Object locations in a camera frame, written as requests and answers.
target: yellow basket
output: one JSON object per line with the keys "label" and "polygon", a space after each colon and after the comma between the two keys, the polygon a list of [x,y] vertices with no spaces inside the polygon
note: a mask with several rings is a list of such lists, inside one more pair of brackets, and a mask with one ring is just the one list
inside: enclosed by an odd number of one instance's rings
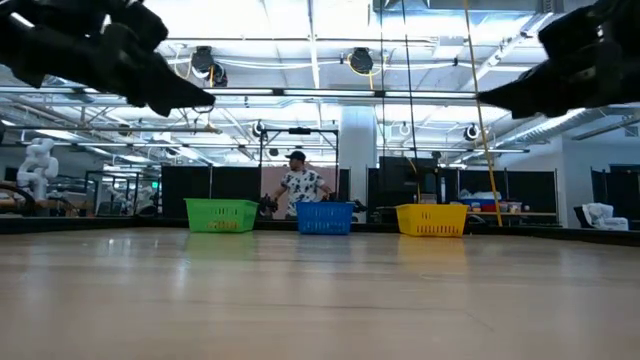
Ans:
{"label": "yellow basket", "polygon": [[408,204],[396,207],[400,232],[411,236],[460,237],[466,205]]}

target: white column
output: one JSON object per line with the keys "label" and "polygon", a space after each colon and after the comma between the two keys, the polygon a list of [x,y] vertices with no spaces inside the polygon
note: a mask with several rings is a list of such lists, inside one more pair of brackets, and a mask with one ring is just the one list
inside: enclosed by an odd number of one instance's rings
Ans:
{"label": "white column", "polygon": [[[377,163],[377,126],[373,107],[345,106],[342,108],[340,122],[340,154],[338,162],[341,169],[351,170],[350,200],[358,199],[366,204],[368,168]],[[363,223],[366,214],[359,214]]]}

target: person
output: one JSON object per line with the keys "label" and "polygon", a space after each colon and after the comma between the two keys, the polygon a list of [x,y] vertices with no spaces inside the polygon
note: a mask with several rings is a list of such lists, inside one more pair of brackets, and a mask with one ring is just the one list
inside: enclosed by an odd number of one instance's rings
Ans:
{"label": "person", "polygon": [[272,198],[275,202],[285,192],[289,192],[289,204],[287,206],[287,220],[294,220],[297,217],[297,202],[318,201],[318,189],[326,194],[331,194],[331,188],[316,171],[305,169],[306,155],[302,151],[294,151],[287,155],[289,159],[289,171],[280,182],[280,187],[275,191]]}

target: wooden floor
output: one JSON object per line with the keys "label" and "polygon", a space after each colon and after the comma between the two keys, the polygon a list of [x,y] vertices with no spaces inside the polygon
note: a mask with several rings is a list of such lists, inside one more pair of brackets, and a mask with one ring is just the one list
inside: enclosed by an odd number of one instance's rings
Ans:
{"label": "wooden floor", "polygon": [[0,237],[5,359],[640,359],[640,250],[541,239]]}

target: yellow pole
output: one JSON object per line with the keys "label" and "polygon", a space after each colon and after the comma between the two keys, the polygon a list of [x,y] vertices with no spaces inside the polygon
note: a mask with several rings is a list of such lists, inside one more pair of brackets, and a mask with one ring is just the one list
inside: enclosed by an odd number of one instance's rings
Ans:
{"label": "yellow pole", "polygon": [[467,20],[467,33],[469,34],[469,51],[471,53],[471,70],[473,72],[473,85],[476,93],[476,107],[478,108],[478,120],[480,122],[480,133],[482,134],[482,145],[484,147],[484,155],[489,165],[489,180],[491,182],[491,191],[493,192],[493,200],[496,204],[496,214],[498,215],[498,226],[502,227],[502,214],[500,213],[500,201],[498,200],[498,192],[496,191],[496,180],[493,176],[493,164],[491,163],[491,155],[489,154],[489,144],[487,144],[487,134],[484,131],[484,122],[482,121],[482,108],[478,101],[478,75],[476,73],[476,58],[473,52],[473,41],[471,40],[471,20],[469,17],[469,0],[464,0],[464,15]]}

